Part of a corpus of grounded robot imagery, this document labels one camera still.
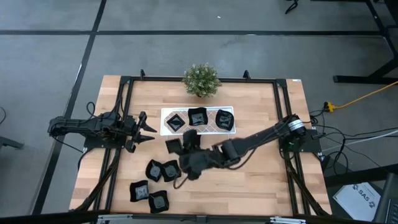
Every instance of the black wire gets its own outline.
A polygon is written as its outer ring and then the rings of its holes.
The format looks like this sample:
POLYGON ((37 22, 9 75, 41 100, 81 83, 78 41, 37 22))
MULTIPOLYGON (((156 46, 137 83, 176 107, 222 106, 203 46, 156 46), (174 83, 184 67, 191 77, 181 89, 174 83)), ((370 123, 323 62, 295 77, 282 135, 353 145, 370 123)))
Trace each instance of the black wire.
POLYGON ((77 170, 78 170, 78 171, 79 171, 79 169, 80 169, 81 160, 82 160, 83 157, 84 157, 87 153, 89 153, 92 149, 93 149, 93 148, 87 149, 87 151, 86 151, 85 153, 83 153, 83 155, 80 156, 79 161, 77 162, 77 170))
MULTIPOLYGON (((336 141, 336 140, 334 140, 334 139, 332 139, 332 138, 329 138, 329 137, 327 137, 327 136, 325 136, 325 138, 327 138, 327 139, 329 139, 329 140, 331 140, 331 141, 333 141, 333 142, 335 142, 335 143, 342 144, 341 142, 336 141)), ((376 166, 382 168, 377 162, 375 162, 374 160, 372 160, 369 156, 367 156, 367 155, 365 155, 365 154, 363 154, 363 153, 357 152, 357 151, 351 149, 351 148, 348 147, 348 146, 345 146, 345 147, 346 147, 348 150, 350 150, 351 152, 355 152, 355 153, 357 153, 357 154, 359 154, 359 155, 362 155, 362 156, 366 157, 366 158, 369 159, 371 162, 373 162, 376 166)))
MULTIPOLYGON (((324 136, 328 136, 328 135, 331 135, 331 134, 340 134, 340 133, 338 133, 338 132, 328 133, 328 134, 326 134, 326 135, 324 135, 324 136)), ((368 137, 363 137, 363 138, 348 138, 348 139, 350 139, 350 140, 354 140, 354 139, 368 139, 368 138, 375 138, 375 137, 377 137, 377 136, 368 136, 368 137)), ((398 136, 390 135, 390 136, 383 136, 383 138, 398 138, 398 136)))
POLYGON ((311 111, 309 113, 314 113, 314 112, 318 112, 318 111, 320 111, 320 113, 318 113, 317 115, 311 115, 311 116, 313 116, 313 117, 320 116, 321 114, 323 114, 323 112, 325 112, 325 108, 322 108, 321 110, 311 111))
POLYGON ((88 102, 87 105, 86 105, 86 110, 87 110, 88 114, 91 115, 91 117, 88 118, 86 121, 84 121, 84 123, 87 122, 88 120, 90 120, 92 117, 94 117, 94 118, 102 118, 102 119, 109 118, 112 115, 112 112, 118 106, 118 104, 120 104, 121 100, 122 100, 122 97, 120 96, 119 99, 117 100, 117 102, 114 104, 112 110, 109 112, 109 114, 107 116, 103 116, 103 114, 100 115, 100 116, 95 116, 94 115, 94 113, 95 113, 95 104, 93 102, 88 102), (93 105, 93 111, 92 112, 88 109, 88 105, 93 105))
POLYGON ((356 136, 359 136, 359 135, 374 134, 374 133, 379 133, 379 132, 382 132, 382 131, 390 131, 390 130, 395 130, 395 129, 398 129, 398 127, 386 128, 386 129, 382 129, 382 130, 378 130, 378 131, 371 131, 371 132, 368 132, 368 133, 359 133, 359 134, 355 134, 355 135, 349 135, 349 134, 345 134, 345 135, 349 136, 349 137, 356 137, 356 136))
POLYGON ((0 106, 0 109, 2 109, 2 112, 4 113, 4 117, 0 121, 0 125, 1 125, 4 122, 4 120, 7 118, 7 113, 6 113, 6 110, 2 106, 0 106))
POLYGON ((123 109, 123 97, 120 96, 120 109, 122 110, 122 113, 124 114, 124 109, 123 109))
POLYGON ((330 129, 334 129, 336 131, 338 131, 344 138, 345 138, 345 134, 343 132, 341 132, 338 128, 334 128, 331 126, 326 126, 326 125, 319 125, 319 124, 314 124, 314 126, 318 126, 318 127, 325 127, 325 128, 330 128, 330 129))
POLYGON ((185 183, 185 181, 187 181, 188 176, 186 176, 186 178, 184 178, 178 186, 175 185, 177 183, 177 179, 178 179, 178 176, 176 175, 176 178, 174 178, 174 180, 173 180, 173 188, 174 189, 179 189, 185 183))
POLYGON ((227 167, 227 169, 229 169, 229 170, 237 170, 237 169, 241 168, 242 166, 244 166, 244 165, 249 161, 249 159, 251 158, 251 156, 253 156, 253 154, 254 154, 254 152, 255 152, 256 150, 257 150, 257 148, 254 148, 254 149, 250 152, 248 158, 246 158, 246 160, 243 161, 243 162, 242 162, 240 165, 238 165, 237 167, 227 167))
POLYGON ((326 167, 326 169, 330 169, 330 168, 333 167, 333 172, 335 173, 335 175, 341 175, 341 174, 338 174, 337 171, 336 171, 336 163, 337 163, 337 160, 340 158, 340 156, 338 156, 338 155, 343 155, 344 159, 346 161, 346 169, 345 169, 345 171, 342 174, 348 173, 348 158, 347 158, 347 155, 345 153, 343 153, 343 152, 332 152, 332 153, 329 153, 327 156, 330 156, 332 154, 337 154, 337 155, 334 158, 333 164, 330 167, 326 167))
POLYGON ((67 143, 65 143, 65 142, 63 142, 63 141, 60 141, 60 140, 58 140, 58 139, 57 139, 56 137, 54 137, 54 136, 51 136, 51 137, 54 138, 57 142, 62 143, 62 144, 64 144, 64 145, 66 145, 66 146, 71 147, 72 149, 74 149, 74 150, 76 150, 76 151, 79 151, 79 152, 83 153, 82 150, 80 150, 80 149, 78 149, 78 148, 76 148, 76 147, 73 147, 73 146, 71 146, 71 145, 69 145, 69 144, 67 144, 67 143))
POLYGON ((322 134, 324 134, 325 133, 325 116, 323 115, 323 112, 322 112, 322 120, 323 120, 322 134))
MULTIPOLYGON (((279 155, 280 155, 280 157, 281 157, 283 160, 285 160, 285 156, 282 154, 282 151, 281 151, 281 150, 279 150, 279 155)), ((294 153, 292 154, 292 156, 289 157, 289 160, 292 160, 293 158, 294 158, 294 153)))

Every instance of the gray floor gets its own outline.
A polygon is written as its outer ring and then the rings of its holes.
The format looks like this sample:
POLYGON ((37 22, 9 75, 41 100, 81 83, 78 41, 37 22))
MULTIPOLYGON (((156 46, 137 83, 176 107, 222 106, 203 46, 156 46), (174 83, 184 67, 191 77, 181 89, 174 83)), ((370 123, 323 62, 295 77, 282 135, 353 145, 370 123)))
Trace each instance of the gray floor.
MULTIPOLYGON (((91 29, 100 1, 7 0, 0 7, 0 29, 91 29)), ((285 1, 108 0, 101 30, 376 30, 365 4, 300 1, 284 15, 285 1)), ((383 4, 376 5, 385 25, 392 24, 383 4)), ((25 142, 0 152, 0 216, 29 213, 52 139, 47 126, 63 113, 87 43, 87 36, 0 36, 0 106, 8 113, 0 135, 25 142)), ((85 118, 103 75, 179 76, 193 63, 215 66, 221 77, 302 79, 309 110, 324 101, 351 101, 379 85, 333 83, 333 75, 368 75, 392 57, 382 38, 258 36, 98 36, 88 62, 73 116, 85 118)), ((397 88, 390 88, 333 114, 326 124, 344 133, 397 126, 397 88)), ((81 146, 79 136, 65 142, 81 146)), ((336 143, 322 140, 324 149, 336 143)), ((380 165, 397 162, 395 139, 352 146, 380 165)), ((347 152, 350 169, 374 167, 347 152)), ((44 212, 68 209, 79 153, 63 147, 44 212)))

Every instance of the green plant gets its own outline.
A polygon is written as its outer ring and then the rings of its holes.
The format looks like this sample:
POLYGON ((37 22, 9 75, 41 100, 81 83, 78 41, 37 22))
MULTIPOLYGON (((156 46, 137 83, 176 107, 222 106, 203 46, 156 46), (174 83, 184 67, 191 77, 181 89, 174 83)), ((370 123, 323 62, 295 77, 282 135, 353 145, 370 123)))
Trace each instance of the green plant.
POLYGON ((216 94, 221 82, 217 78, 217 70, 204 65, 192 65, 184 72, 185 78, 182 80, 187 88, 187 93, 195 94, 199 97, 211 97, 216 94))

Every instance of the white tray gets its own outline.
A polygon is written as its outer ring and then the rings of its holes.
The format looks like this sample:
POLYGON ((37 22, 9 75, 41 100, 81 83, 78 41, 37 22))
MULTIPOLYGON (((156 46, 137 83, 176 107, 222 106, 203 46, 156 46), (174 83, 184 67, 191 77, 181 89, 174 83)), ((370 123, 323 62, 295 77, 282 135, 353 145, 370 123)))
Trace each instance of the white tray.
POLYGON ((196 129, 198 131, 198 134, 235 134, 236 133, 235 122, 232 129, 228 131, 217 127, 215 121, 218 110, 224 110, 230 112, 231 114, 234 114, 234 108, 232 106, 209 106, 205 108, 207 110, 208 122, 207 124, 198 125, 198 126, 189 125, 189 118, 187 116, 188 109, 194 109, 194 108, 162 108, 162 114, 160 119, 160 135, 161 136, 182 135, 185 131, 188 131, 190 129, 196 129), (168 121, 170 117, 176 113, 185 121, 185 124, 175 132, 168 127, 166 121, 168 121))

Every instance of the wooden table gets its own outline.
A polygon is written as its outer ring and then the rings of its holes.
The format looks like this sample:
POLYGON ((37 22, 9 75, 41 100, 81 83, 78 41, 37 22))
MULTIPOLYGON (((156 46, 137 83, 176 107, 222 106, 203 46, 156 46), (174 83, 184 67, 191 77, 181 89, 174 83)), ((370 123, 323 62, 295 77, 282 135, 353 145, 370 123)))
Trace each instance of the wooden table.
MULTIPOLYGON (((119 81, 120 76, 104 76, 96 102, 96 114, 112 110, 119 81)), ((309 121, 301 81, 287 80, 287 86, 293 113, 298 114, 303 121, 309 121)), ((285 116, 282 89, 279 92, 285 116)), ((137 117, 140 111, 145 111, 148 116, 147 124, 158 130, 158 133, 143 131, 143 134, 153 136, 155 140, 138 145, 135 153, 122 150, 111 212, 149 213, 147 200, 134 203, 129 201, 130 183, 147 179, 145 169, 151 159, 159 162, 178 159, 178 155, 168 154, 165 145, 167 137, 159 133, 160 111, 166 107, 199 106, 233 106, 236 134, 231 135, 231 138, 246 137, 278 122, 271 84, 223 83, 213 98, 199 98, 188 95, 182 82, 135 81, 129 113, 137 117)), ((201 147, 210 147, 227 137, 222 134, 202 136, 201 147)), ((173 189, 172 182, 165 183, 163 179, 159 182, 149 180, 149 191, 167 191, 170 209, 164 213, 288 216, 292 214, 292 209, 285 164, 278 148, 277 141, 265 144, 259 147, 241 169, 206 170, 198 180, 186 181, 178 190, 173 189)), ((70 208, 79 206, 97 184, 103 156, 104 149, 94 149, 82 160, 70 208)), ((301 153, 301 161, 309 191, 323 209, 331 213, 318 159, 313 154, 301 153)), ((104 208, 107 191, 108 186, 105 186, 100 208, 104 208)), ((296 195, 299 211, 303 213, 301 195, 297 187, 296 195)))

